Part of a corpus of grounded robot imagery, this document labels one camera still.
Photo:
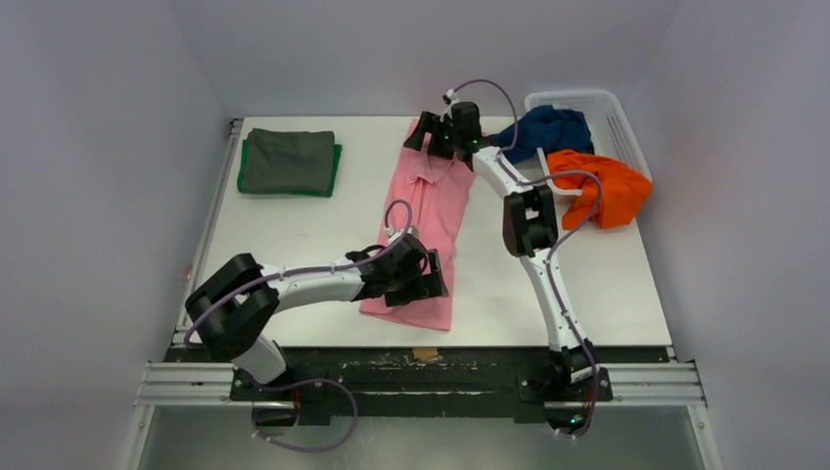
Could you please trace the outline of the pink t shirt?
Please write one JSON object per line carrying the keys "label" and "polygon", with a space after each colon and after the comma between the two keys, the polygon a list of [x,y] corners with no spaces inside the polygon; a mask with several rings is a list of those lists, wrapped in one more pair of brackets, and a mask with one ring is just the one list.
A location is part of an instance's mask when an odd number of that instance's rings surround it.
{"label": "pink t shirt", "polygon": [[401,148],[392,173],[386,202],[407,201],[412,224],[429,250],[438,252],[442,279],[448,294],[404,306],[390,307],[382,299],[369,299],[359,305],[362,314],[394,323],[447,331],[452,320],[455,280],[455,242],[470,199],[475,175],[463,163],[430,157]]}

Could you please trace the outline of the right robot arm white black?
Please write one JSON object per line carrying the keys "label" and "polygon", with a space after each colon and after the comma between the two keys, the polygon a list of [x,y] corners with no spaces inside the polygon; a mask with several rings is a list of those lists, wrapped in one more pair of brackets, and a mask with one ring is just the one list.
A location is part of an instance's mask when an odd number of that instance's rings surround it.
{"label": "right robot arm white black", "polygon": [[600,367],[573,313],[558,262],[562,239],[552,188],[542,179],[523,178],[493,139],[484,136],[480,118],[479,107],[469,101],[451,104],[441,116],[424,111],[403,146],[461,162],[502,199],[503,243],[527,274],[544,320],[550,356],[546,382],[564,399],[587,384],[597,394]]}

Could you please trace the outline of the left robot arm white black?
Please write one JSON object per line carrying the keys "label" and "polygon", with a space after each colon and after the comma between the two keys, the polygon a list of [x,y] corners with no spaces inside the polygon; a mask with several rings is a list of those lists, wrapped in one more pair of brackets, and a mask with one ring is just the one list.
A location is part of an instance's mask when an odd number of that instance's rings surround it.
{"label": "left robot arm white black", "polygon": [[447,295],[438,252],[412,234],[348,252],[327,265],[271,273],[252,255],[240,254],[185,301],[192,325],[184,343],[214,362],[236,365],[267,400],[280,400],[291,390],[292,374],[282,349],[264,334],[273,315],[327,302],[379,299],[397,307]]}

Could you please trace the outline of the brown tape piece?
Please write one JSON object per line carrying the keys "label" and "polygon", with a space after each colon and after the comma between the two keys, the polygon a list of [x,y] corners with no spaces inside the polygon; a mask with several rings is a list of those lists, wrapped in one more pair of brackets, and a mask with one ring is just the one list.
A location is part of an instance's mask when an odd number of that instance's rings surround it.
{"label": "brown tape piece", "polygon": [[412,355],[417,362],[432,362],[440,358],[437,348],[418,347],[412,349]]}

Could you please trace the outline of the navy blue t shirt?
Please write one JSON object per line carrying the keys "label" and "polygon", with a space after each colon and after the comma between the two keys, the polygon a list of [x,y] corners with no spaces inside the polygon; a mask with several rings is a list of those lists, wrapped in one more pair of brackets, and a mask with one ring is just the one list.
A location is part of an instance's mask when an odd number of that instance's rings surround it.
{"label": "navy blue t shirt", "polygon": [[536,157],[538,149],[545,154],[562,150],[595,153],[584,113],[551,105],[530,109],[518,125],[511,124],[492,135],[491,141],[504,149],[505,157],[514,165]]}

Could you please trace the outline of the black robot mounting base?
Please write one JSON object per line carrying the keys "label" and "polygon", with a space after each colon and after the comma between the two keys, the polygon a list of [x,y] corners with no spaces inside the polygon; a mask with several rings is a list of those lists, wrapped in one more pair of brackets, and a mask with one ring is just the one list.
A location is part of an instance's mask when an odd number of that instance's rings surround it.
{"label": "black robot mounting base", "polygon": [[169,349],[164,360],[183,372],[185,395],[248,405],[267,431],[299,424],[325,426],[335,417],[510,418],[572,432],[592,401],[606,403],[623,391],[614,370],[640,369],[651,381],[669,364],[664,348],[600,348],[601,385],[557,389],[549,352],[528,348],[439,348],[440,358],[417,362],[407,348],[287,348],[290,370],[268,388],[205,352]]}

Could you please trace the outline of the white plastic basket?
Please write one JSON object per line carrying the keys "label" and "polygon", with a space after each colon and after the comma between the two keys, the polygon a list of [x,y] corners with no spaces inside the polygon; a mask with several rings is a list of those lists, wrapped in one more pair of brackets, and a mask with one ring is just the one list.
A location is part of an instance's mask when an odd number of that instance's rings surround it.
{"label": "white plastic basket", "polygon": [[526,96],[525,109],[539,106],[582,112],[596,153],[620,161],[649,181],[651,171],[617,96],[604,89],[567,89],[534,92]]}

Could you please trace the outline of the folded grey t shirt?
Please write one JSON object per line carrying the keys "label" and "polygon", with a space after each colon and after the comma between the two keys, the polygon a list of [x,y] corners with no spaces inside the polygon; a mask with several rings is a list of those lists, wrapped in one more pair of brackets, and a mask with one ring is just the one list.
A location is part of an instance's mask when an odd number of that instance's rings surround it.
{"label": "folded grey t shirt", "polygon": [[330,130],[254,128],[242,141],[237,190],[256,196],[328,198],[334,192],[341,153]]}

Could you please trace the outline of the folded green t shirt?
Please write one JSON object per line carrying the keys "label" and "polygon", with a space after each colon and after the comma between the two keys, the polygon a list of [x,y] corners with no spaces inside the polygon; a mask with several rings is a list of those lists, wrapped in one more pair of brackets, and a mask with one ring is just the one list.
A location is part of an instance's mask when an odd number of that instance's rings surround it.
{"label": "folded green t shirt", "polygon": [[250,196],[305,196],[330,198],[335,189],[343,147],[304,154],[265,150],[250,139],[242,143],[236,178],[239,193]]}

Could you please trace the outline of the orange t shirt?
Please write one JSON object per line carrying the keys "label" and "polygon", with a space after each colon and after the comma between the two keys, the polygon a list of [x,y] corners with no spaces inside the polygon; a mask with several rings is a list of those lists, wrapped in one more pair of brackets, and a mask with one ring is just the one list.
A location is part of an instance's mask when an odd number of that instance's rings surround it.
{"label": "orange t shirt", "polygon": [[[575,150],[561,150],[546,157],[551,173],[581,170],[592,173],[602,185],[602,198],[597,212],[590,218],[602,229],[630,224],[652,192],[652,182],[626,164]],[[598,196],[596,182],[582,174],[570,174],[554,179],[563,190],[580,190],[562,217],[563,228],[571,230],[588,215]]]}

